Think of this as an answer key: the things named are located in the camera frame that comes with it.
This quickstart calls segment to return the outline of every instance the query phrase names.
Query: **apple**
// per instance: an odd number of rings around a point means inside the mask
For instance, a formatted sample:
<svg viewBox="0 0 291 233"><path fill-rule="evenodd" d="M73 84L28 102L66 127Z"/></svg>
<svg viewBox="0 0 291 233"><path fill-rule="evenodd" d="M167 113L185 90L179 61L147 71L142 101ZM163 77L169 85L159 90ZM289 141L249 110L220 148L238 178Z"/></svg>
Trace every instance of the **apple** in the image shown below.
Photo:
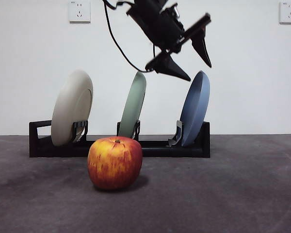
<svg viewBox="0 0 291 233"><path fill-rule="evenodd" d="M98 139L91 145L87 158L91 181L105 190L130 186L137 179L141 165L141 145L121 136Z"/></svg>

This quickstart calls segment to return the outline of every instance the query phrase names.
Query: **white wall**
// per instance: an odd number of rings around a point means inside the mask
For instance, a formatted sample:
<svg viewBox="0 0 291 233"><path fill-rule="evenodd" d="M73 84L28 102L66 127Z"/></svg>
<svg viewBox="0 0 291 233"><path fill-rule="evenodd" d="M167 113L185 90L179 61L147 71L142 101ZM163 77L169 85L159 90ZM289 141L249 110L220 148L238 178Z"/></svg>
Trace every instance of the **white wall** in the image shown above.
<svg viewBox="0 0 291 233"><path fill-rule="evenodd" d="M0 135L27 135L30 121L51 119L60 88L77 68L94 83L89 134L116 133L136 71L109 35L101 0L91 0L91 24L69 24L67 3L0 0ZM291 25L279 25L279 1L178 4L185 28L206 11L211 14L206 43L213 68L203 63L190 42L173 56L191 78L199 70L210 78L206 120L211 133L291 133ZM109 11L113 32L127 56L144 68L152 45L126 17L127 9ZM172 134L191 83L156 73L146 78L141 134Z"/></svg>

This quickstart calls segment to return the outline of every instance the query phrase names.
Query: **concrete floor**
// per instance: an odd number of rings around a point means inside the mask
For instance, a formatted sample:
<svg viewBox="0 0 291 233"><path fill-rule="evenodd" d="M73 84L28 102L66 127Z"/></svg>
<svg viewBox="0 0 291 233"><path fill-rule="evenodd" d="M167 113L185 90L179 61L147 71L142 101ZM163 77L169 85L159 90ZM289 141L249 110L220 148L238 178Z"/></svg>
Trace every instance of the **concrete floor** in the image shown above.
<svg viewBox="0 0 291 233"><path fill-rule="evenodd" d="M211 158L144 158L121 192L86 158L29 158L0 136L0 233L291 233L291 135L212 135Z"/></svg>

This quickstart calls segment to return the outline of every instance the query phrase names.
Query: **plate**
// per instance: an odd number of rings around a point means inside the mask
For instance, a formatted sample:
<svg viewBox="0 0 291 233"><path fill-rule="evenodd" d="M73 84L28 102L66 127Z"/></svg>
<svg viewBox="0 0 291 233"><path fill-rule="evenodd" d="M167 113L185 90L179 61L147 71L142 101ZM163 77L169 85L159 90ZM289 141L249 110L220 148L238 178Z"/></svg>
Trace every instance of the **plate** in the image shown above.
<svg viewBox="0 0 291 233"><path fill-rule="evenodd" d="M194 143L205 119L209 96L209 79L203 71L200 71L191 84L180 117L184 124L183 147Z"/></svg>
<svg viewBox="0 0 291 233"><path fill-rule="evenodd" d="M119 136L133 137L136 122L139 120L140 112L146 93L146 78L141 72L137 72L132 81L129 94L124 107Z"/></svg>
<svg viewBox="0 0 291 233"><path fill-rule="evenodd" d="M88 120L93 102L93 83L89 75L82 71L74 71L62 87L53 111L51 138L55 146L67 144L72 139L72 124L76 121ZM76 142L83 132L77 130Z"/></svg>

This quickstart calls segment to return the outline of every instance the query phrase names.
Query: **power socket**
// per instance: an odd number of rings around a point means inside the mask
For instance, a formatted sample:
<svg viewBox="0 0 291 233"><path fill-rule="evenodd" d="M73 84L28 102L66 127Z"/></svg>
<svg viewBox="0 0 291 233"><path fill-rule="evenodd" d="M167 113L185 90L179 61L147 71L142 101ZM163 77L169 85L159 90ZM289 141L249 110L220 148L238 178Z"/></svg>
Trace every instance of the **power socket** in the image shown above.
<svg viewBox="0 0 291 233"><path fill-rule="evenodd" d="M291 23L291 1L280 3L280 23Z"/></svg>
<svg viewBox="0 0 291 233"><path fill-rule="evenodd" d="M68 11L70 22L91 22L91 3L88 0L70 1Z"/></svg>

